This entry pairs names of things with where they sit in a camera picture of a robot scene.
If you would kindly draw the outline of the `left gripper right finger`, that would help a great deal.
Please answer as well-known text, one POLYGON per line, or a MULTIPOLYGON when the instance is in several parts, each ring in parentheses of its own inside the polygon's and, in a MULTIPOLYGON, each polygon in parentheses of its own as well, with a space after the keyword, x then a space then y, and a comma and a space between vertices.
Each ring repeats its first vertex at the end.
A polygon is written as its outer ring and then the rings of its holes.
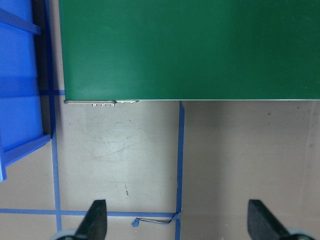
POLYGON ((282 240, 288 230, 259 199, 250 199, 247 206, 247 231, 252 240, 282 240))

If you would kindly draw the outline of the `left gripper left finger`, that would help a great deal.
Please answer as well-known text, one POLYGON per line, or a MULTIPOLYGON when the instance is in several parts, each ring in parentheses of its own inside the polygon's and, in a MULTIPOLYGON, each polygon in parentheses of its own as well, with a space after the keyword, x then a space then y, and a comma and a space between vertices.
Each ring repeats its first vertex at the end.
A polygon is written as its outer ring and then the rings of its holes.
POLYGON ((105 199, 94 200, 73 235, 74 240, 104 240, 107 235, 107 205, 105 199))

